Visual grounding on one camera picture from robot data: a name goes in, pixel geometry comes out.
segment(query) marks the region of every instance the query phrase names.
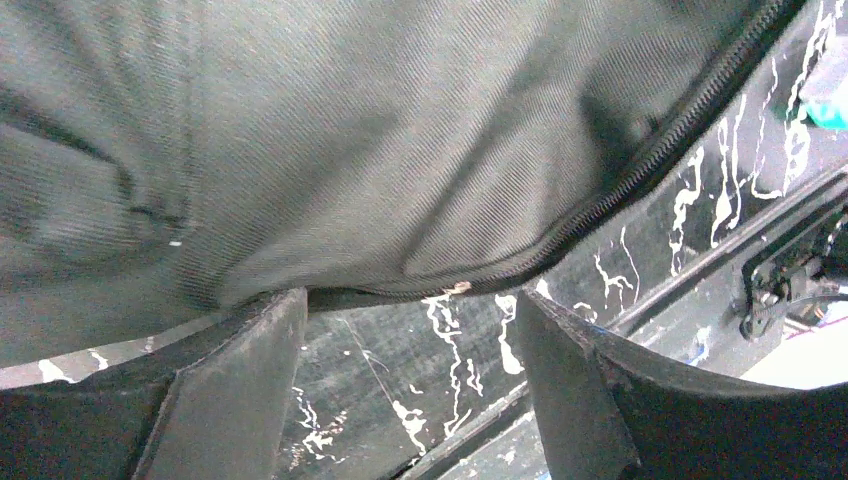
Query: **zipper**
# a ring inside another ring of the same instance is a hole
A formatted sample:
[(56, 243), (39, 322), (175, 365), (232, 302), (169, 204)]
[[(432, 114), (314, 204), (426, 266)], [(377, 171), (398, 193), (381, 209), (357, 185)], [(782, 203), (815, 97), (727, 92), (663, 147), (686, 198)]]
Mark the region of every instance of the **zipper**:
[[(724, 110), (738, 87), (760, 64), (767, 50), (795, 16), (806, 0), (770, 0), (748, 22), (742, 33), (713, 63), (697, 90), (678, 109), (681, 113), (664, 129), (664, 133), (636, 158), (638, 166), (613, 191), (597, 200), (591, 208), (575, 215), (562, 225), (531, 259), (495, 275), (473, 281), (474, 293), (512, 288), (544, 272), (559, 261), (566, 247), (592, 232), (624, 203), (646, 193), (648, 187), (665, 177), (676, 160), (706, 131)], [(396, 292), (367, 287), (357, 290), (392, 298), (421, 298), (442, 295), (454, 287), (416, 292)]]

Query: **zipper teeth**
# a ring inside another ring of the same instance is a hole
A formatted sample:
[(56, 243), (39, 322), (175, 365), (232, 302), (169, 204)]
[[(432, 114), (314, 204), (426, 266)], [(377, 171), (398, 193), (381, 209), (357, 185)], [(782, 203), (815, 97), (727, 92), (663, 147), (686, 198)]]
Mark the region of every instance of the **zipper teeth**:
[[(591, 231), (598, 221), (606, 217), (634, 190), (653, 177), (655, 173), (661, 171), (662, 167), (668, 164), (669, 157), (681, 149), (683, 142), (700, 133), (699, 127), (709, 120), (709, 118), (704, 117), (710, 115), (711, 109), (716, 109), (716, 97), (727, 93), (726, 89), (732, 86), (734, 79), (738, 78), (740, 67), (744, 66), (750, 60), (750, 55), (759, 48), (762, 37), (782, 18), (786, 7), (795, 4), (796, 1), (772, 0), (758, 12), (756, 20), (746, 26), (742, 35), (725, 52), (720, 67), (711, 72), (704, 81), (689, 107), (674, 121), (667, 133), (657, 140), (653, 148), (646, 154), (645, 161), (625, 178), (615, 190), (605, 195), (588, 213), (573, 217), (560, 229), (554, 239), (530, 260), (509, 270), (472, 282), (475, 290), (498, 287), (497, 282), (499, 281), (527, 273), (535, 267), (539, 267), (551, 254), (562, 249), (568, 242)], [(359, 290), (394, 298), (420, 298), (444, 293), (443, 289), (419, 292), (392, 292), (370, 288), (359, 288)]]

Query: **wrinkled fabric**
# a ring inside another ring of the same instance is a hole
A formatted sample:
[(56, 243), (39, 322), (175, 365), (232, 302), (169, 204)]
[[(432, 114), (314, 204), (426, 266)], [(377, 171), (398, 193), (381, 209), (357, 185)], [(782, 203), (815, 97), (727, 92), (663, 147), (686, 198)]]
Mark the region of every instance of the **wrinkled fabric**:
[(0, 366), (515, 268), (756, 3), (2, 0)]

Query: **white paint splatter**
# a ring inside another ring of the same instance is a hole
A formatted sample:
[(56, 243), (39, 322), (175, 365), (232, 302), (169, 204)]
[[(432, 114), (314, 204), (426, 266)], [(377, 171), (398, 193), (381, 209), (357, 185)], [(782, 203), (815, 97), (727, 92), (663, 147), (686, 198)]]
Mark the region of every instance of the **white paint splatter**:
[(609, 308), (609, 294), (610, 287), (618, 288), (618, 299), (621, 305), (621, 311), (624, 312), (624, 288), (627, 287), (630, 290), (633, 290), (633, 285), (630, 281), (627, 280), (627, 277), (623, 275), (617, 275), (615, 277), (610, 277), (609, 274), (601, 267), (601, 254), (595, 254), (595, 268), (598, 270), (598, 273), (601, 274), (601, 278), (604, 281), (604, 310)]
[(724, 117), (718, 123), (718, 143), (721, 152), (721, 193), (716, 200), (713, 226), (710, 230), (710, 245), (713, 247), (718, 246), (718, 240), (716, 240), (718, 227), (733, 213), (733, 208), (730, 206), (730, 196), (727, 194), (727, 154), (730, 151), (730, 145), (727, 143), (728, 129), (727, 117)]
[(739, 218), (742, 215), (742, 189), (739, 184), (739, 126), (742, 125), (742, 119), (745, 117), (745, 106), (748, 103), (748, 96), (741, 95), (739, 97), (739, 113), (736, 115), (733, 124), (733, 149), (730, 151), (730, 173), (733, 176), (733, 186), (736, 189), (736, 210), (730, 223), (727, 224), (728, 230), (733, 230), (739, 225)]
[(502, 459), (506, 462), (507, 465), (512, 465), (512, 462), (515, 461), (515, 450), (510, 450), (506, 452), (504, 455), (498, 455), (498, 458)]
[(779, 75), (777, 74), (777, 59), (772, 57), (771, 59), (771, 74), (774, 78), (774, 83), (772, 83), (771, 89), (769, 90), (768, 95), (766, 95), (765, 101), (763, 101), (763, 105), (760, 107), (760, 136), (757, 138), (757, 149), (756, 149), (756, 159), (754, 163), (753, 171), (751, 175), (748, 176), (746, 181), (751, 181), (751, 195), (754, 198), (759, 198), (760, 200), (773, 200), (775, 198), (780, 198), (783, 196), (783, 192), (781, 190), (773, 190), (771, 192), (760, 192), (757, 190), (757, 180), (760, 178), (760, 174), (763, 171), (763, 168), (766, 164), (765, 155), (760, 155), (760, 148), (763, 145), (763, 140), (765, 139), (765, 130), (766, 130), (766, 111), (768, 110), (769, 103), (771, 103), (771, 98), (774, 95), (774, 92), (777, 91), (777, 85), (779, 80)]
[[(542, 282), (544, 282), (544, 280), (539, 280), (539, 285), (541, 285)], [(501, 319), (501, 334), (498, 336), (498, 343), (501, 345), (501, 361), (503, 362), (504, 371), (509, 375), (518, 375), (524, 371), (524, 367), (522, 367), (521, 362), (515, 358), (515, 355), (512, 353), (512, 347), (506, 343), (506, 325), (515, 320), (517, 299), (514, 295), (495, 295), (495, 303), (504, 314), (503, 319)]]
[(89, 348), (88, 353), (90, 353), (91, 356), (94, 357), (95, 360), (97, 360), (97, 371), (106, 370), (107, 368), (109, 368), (109, 361), (103, 358), (99, 353), (97, 353), (97, 350)]
[(57, 367), (56, 364), (50, 360), (39, 360), (38, 369), (41, 370), (41, 380), (44, 383), (55, 382), (56, 380), (63, 380), (68, 383), (77, 383), (74, 379), (65, 375), (65, 372), (63, 372), (61, 368)]
[(327, 425), (327, 428), (321, 428), (321, 425), (318, 423), (318, 414), (315, 413), (315, 410), (313, 410), (309, 400), (305, 398), (303, 390), (297, 387), (292, 387), (292, 390), (294, 390), (297, 398), (297, 407), (305, 417), (303, 420), (299, 420), (298, 423), (303, 426), (303, 428), (310, 430), (309, 434), (300, 441), (300, 445), (292, 447), (292, 456), (294, 461), (299, 463), (303, 452), (307, 451), (316, 460), (329, 458), (336, 463), (343, 462), (345, 458), (339, 460), (335, 455), (326, 453), (324, 448), (331, 447), (333, 445), (334, 435), (338, 435), (344, 431), (344, 422), (347, 420), (347, 412), (340, 412), (333, 421)]
[[(837, 6), (837, 12), (842, 9), (841, 5)], [(824, 1), (819, 2), (819, 11), (816, 16), (816, 24), (813, 28), (813, 33), (807, 41), (807, 48), (804, 50), (804, 60), (801, 64), (801, 73), (795, 78), (792, 84), (792, 89), (789, 95), (789, 101), (786, 105), (787, 122), (784, 123), (786, 138), (783, 143), (783, 149), (786, 152), (786, 171), (783, 177), (783, 194), (789, 191), (789, 185), (796, 181), (807, 169), (809, 164), (810, 154), (810, 132), (804, 121), (807, 119), (807, 111), (803, 108), (797, 109), (797, 115), (792, 117), (793, 111), (797, 107), (798, 94), (800, 93), (801, 85), (806, 81), (809, 74), (810, 63), (816, 53), (821, 54), (824, 50), (825, 42), (829, 35), (835, 33), (836, 22), (833, 13), (824, 14)]]
[(636, 269), (636, 263), (633, 262), (633, 256), (630, 255), (630, 250), (627, 249), (627, 244), (624, 243), (624, 234), (627, 233), (627, 227), (621, 227), (621, 248), (624, 249), (624, 253), (627, 254), (627, 259), (630, 260), (630, 268), (633, 269), (633, 274), (636, 275), (636, 293), (633, 296), (633, 303), (636, 303), (639, 300), (639, 288), (642, 286), (642, 278), (639, 277), (639, 270)]
[(466, 384), (473, 388), (477, 395), (483, 396), (483, 385), (480, 383), (480, 372), (474, 369), (474, 360), (466, 359), (466, 364), (468, 365), (468, 380), (466, 380)]
[(583, 309), (588, 310), (588, 311), (589, 311), (589, 313), (592, 315), (592, 317), (591, 317), (591, 318), (586, 317), (586, 321), (587, 321), (587, 322), (589, 322), (589, 323), (595, 323), (595, 322), (597, 322), (597, 321), (598, 321), (598, 312), (596, 312), (596, 311), (595, 311), (595, 309), (594, 309), (594, 308), (592, 308), (592, 306), (591, 306), (591, 305), (589, 305), (588, 303), (584, 303), (584, 302), (577, 302), (577, 303), (575, 303), (575, 304), (574, 304), (574, 306), (573, 306), (573, 307), (571, 307), (571, 308), (573, 308), (573, 309), (575, 309), (575, 310), (577, 310), (577, 309), (579, 309), (579, 308), (583, 308)]
[(539, 295), (547, 298), (548, 300), (553, 300), (553, 297), (551, 297), (551, 292), (548, 289), (548, 282), (545, 281), (544, 278), (540, 278), (539, 283), (536, 284), (536, 292), (538, 292)]
[[(451, 364), (449, 371), (451, 388), (454, 392), (453, 419), (444, 423), (445, 438), (452, 437), (454, 433), (456, 433), (456, 430), (468, 419), (469, 416), (471, 416), (470, 408), (467, 412), (465, 412), (465, 415), (459, 415), (459, 395), (462, 391), (462, 382), (456, 375), (456, 369), (462, 365), (462, 357), (459, 355), (459, 347), (453, 337), (461, 335), (462, 332), (459, 330), (459, 321), (453, 318), (450, 307), (447, 305), (447, 302), (450, 301), (450, 297), (451, 293), (445, 293), (438, 297), (430, 297), (422, 300), (422, 303), (427, 305), (427, 318), (429, 318), (432, 322), (433, 333), (447, 343), (451, 347), (451, 351), (453, 353), (454, 362)], [(444, 319), (444, 329), (439, 328), (441, 320), (439, 315), (437, 315), (437, 312), (441, 313), (441, 318)]]
[(427, 448), (416, 437), (416, 435), (421, 433), (421, 429), (424, 428), (424, 424), (427, 423), (426, 419), (421, 418), (421, 415), (424, 415), (424, 412), (417, 408), (407, 410), (407, 408), (401, 405), (397, 400), (392, 402), (392, 408), (394, 408), (395, 413), (398, 418), (400, 418), (401, 424), (406, 430), (406, 434), (409, 435), (409, 439), (412, 440), (412, 443), (416, 447), (418, 447), (418, 454), (420, 456), (424, 456), (424, 454), (427, 453)]
[(668, 246), (671, 247), (671, 275), (677, 276), (683, 268), (680, 252), (683, 250), (683, 224), (686, 222), (686, 207), (691, 207), (701, 196), (703, 184), (701, 181), (701, 166), (704, 163), (704, 147), (698, 147), (695, 155), (686, 163), (687, 167), (695, 169), (695, 186), (677, 192), (674, 198), (674, 222), (671, 225), (671, 235)]

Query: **black zipper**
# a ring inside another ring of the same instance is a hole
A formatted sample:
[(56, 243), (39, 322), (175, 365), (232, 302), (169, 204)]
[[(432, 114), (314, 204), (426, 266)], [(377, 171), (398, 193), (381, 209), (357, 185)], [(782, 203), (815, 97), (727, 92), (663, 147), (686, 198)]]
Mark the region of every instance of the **black zipper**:
[[(530, 260), (477, 281), (473, 293), (512, 288), (543, 273), (559, 261), (571, 243), (592, 232), (625, 203), (647, 193), (682, 158), (691, 145), (712, 125), (730, 103), (737, 89), (760, 64), (767, 50), (784, 27), (804, 5), (805, 0), (771, 0), (760, 8), (737, 39), (703, 74), (699, 87), (676, 110), (680, 112), (666, 123), (663, 132), (636, 155), (638, 166), (615, 190), (597, 199), (585, 212), (572, 217)], [(416, 292), (397, 292), (358, 287), (357, 290), (392, 298), (421, 298), (441, 295), (453, 286)]]

